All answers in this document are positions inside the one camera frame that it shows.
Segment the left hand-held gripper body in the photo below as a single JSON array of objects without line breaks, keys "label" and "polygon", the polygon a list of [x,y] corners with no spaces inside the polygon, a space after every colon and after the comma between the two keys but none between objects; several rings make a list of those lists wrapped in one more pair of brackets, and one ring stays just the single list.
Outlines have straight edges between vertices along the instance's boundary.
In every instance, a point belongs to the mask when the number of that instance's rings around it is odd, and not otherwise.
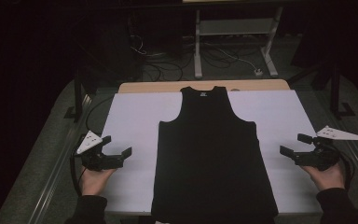
[{"label": "left hand-held gripper body", "polygon": [[92,131],[82,138],[76,155],[82,160],[82,165],[91,171],[117,169],[116,156],[106,156],[102,153],[103,139]]}]

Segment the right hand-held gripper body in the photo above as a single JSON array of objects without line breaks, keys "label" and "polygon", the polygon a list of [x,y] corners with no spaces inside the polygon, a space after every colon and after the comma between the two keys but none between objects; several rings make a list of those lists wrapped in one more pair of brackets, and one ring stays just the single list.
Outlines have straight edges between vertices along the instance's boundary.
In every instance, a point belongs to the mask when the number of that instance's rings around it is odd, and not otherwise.
[{"label": "right hand-held gripper body", "polygon": [[325,171],[338,163],[339,160],[346,160],[346,154],[340,152],[333,144],[334,140],[358,141],[358,134],[348,133],[329,126],[325,126],[313,137],[315,149],[310,153],[311,162],[306,166],[312,166],[319,171]]}]

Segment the black tank top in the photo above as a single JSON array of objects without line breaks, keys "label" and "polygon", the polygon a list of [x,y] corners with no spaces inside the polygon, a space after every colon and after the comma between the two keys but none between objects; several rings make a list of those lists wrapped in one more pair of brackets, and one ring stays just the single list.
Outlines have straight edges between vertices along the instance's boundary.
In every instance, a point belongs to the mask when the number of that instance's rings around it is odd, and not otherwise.
[{"label": "black tank top", "polygon": [[168,224],[275,224],[256,124],[234,113],[224,87],[181,93],[178,117],[158,126],[152,217]]}]

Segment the person's right hand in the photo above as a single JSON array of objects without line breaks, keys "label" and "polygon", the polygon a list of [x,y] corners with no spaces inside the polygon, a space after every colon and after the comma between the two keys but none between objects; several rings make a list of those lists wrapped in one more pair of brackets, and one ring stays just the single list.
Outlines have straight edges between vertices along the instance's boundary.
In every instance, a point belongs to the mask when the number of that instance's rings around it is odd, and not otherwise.
[{"label": "person's right hand", "polygon": [[345,179],[338,163],[325,171],[319,171],[311,166],[302,166],[302,169],[309,174],[319,191],[345,188]]}]

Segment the person's left hand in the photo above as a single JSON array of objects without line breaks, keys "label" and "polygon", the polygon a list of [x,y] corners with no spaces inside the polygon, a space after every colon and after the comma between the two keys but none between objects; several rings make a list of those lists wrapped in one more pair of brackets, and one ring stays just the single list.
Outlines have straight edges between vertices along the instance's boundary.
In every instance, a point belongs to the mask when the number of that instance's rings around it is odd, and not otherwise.
[{"label": "person's left hand", "polygon": [[82,195],[100,195],[104,190],[108,179],[116,169],[91,171],[86,169],[81,177]]}]

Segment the white board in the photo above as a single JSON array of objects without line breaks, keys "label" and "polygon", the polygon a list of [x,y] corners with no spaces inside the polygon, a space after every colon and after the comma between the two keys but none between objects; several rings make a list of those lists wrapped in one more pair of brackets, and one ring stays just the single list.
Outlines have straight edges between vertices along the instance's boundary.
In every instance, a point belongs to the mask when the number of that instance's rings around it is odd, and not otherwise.
[{"label": "white board", "polygon": [[[280,215],[313,214],[321,211],[318,192],[309,176],[280,154],[280,147],[312,151],[296,140],[300,133],[314,136],[310,120],[294,91],[231,91],[235,114],[256,123],[261,155]],[[158,123],[175,119],[182,95],[178,92],[119,93],[111,105],[103,129],[112,142],[105,154],[118,154],[131,147],[124,167],[110,177],[103,195],[106,210],[117,215],[148,216],[153,199],[158,148]]]}]

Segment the black metal stand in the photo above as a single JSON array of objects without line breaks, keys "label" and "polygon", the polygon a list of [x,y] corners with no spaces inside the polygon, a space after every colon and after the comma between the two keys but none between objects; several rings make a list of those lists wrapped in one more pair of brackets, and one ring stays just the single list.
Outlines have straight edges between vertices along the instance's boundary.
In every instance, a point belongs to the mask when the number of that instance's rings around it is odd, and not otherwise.
[{"label": "black metal stand", "polygon": [[73,119],[74,123],[80,121],[84,111],[84,103],[87,98],[88,75],[85,69],[77,68],[74,72],[74,105],[67,108],[66,119]]},{"label": "black metal stand", "polygon": [[338,120],[343,117],[353,117],[355,115],[351,106],[348,103],[341,103],[339,101],[340,90],[340,73],[338,72],[335,63],[331,66],[331,90],[330,90],[330,111]]}]

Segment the wooden table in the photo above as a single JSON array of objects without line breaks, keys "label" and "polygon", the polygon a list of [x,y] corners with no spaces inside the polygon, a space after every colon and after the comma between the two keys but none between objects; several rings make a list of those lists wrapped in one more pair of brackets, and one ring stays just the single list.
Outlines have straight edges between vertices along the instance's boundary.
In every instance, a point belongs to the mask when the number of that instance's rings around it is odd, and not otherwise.
[{"label": "wooden table", "polygon": [[290,87],[283,79],[242,79],[242,80],[198,80],[129,82],[120,85],[119,93],[179,92],[182,88],[211,90],[215,86],[226,87],[228,91],[286,91]]}]

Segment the white metal desk frame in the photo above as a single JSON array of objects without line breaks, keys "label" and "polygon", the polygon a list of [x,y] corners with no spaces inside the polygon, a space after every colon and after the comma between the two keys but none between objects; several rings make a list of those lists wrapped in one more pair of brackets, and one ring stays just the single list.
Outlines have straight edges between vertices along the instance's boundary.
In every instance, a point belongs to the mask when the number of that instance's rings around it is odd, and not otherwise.
[{"label": "white metal desk frame", "polygon": [[202,65],[200,56],[200,38],[202,36],[216,35],[267,35],[266,44],[260,48],[260,53],[264,59],[264,64],[268,69],[271,77],[277,77],[278,71],[269,54],[274,37],[277,33],[280,19],[283,12],[283,6],[275,7],[274,16],[267,18],[261,17],[261,9],[251,9],[254,16],[243,16],[241,19],[207,19],[205,18],[204,9],[196,10],[195,19],[195,51],[194,71],[195,79],[202,79]]}]

